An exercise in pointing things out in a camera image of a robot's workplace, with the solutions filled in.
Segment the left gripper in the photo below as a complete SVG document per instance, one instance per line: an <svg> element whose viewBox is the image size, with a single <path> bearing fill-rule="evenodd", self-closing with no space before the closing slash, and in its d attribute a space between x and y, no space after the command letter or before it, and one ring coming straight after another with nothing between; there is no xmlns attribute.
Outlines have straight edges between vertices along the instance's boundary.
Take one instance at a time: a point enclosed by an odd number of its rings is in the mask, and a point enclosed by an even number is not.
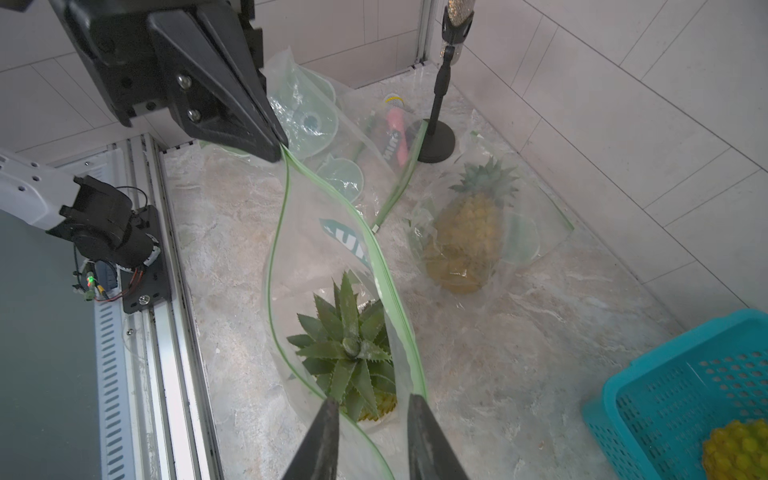
<svg viewBox="0 0 768 480"><path fill-rule="evenodd" d="M240 15L202 1L53 1L54 12L120 122L154 101L198 140L267 162L288 146Z"/></svg>

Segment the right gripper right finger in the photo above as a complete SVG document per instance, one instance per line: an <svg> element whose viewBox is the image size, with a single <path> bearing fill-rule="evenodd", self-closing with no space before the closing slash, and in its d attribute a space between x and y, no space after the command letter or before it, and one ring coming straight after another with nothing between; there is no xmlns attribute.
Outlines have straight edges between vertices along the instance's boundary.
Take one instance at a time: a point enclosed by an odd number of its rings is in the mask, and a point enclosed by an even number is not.
<svg viewBox="0 0 768 480"><path fill-rule="evenodd" d="M409 397L407 438L411 479L469 479L421 395Z"/></svg>

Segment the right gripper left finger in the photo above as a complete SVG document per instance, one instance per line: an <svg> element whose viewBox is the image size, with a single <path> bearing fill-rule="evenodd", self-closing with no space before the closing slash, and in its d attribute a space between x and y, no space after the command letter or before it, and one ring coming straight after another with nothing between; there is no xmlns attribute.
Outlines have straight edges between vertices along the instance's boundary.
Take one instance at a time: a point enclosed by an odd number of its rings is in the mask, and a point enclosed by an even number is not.
<svg viewBox="0 0 768 480"><path fill-rule="evenodd" d="M283 480L335 480L339 456L339 404L323 401Z"/></svg>

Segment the yellow pineapple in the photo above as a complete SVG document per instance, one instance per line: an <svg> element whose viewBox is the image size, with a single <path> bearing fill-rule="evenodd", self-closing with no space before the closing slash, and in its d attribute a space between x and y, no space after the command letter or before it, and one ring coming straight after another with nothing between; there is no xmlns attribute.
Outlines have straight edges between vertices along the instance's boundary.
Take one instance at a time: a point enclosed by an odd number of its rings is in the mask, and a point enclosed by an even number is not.
<svg viewBox="0 0 768 480"><path fill-rule="evenodd" d="M707 479L766 479L767 422L734 420L714 429L703 443L702 466Z"/></svg>

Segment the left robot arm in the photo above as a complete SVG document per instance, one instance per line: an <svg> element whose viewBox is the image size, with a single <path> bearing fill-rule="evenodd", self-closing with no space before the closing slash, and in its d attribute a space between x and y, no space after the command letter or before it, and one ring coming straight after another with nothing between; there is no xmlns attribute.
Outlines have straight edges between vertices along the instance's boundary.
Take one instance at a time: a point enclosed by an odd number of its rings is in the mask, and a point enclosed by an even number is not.
<svg viewBox="0 0 768 480"><path fill-rule="evenodd" d="M167 109L190 137L278 162L289 141L266 95L263 35L226 1L56 1L64 31L124 126ZM2 209L125 269L152 264L158 236L130 198L13 154L1 156Z"/></svg>

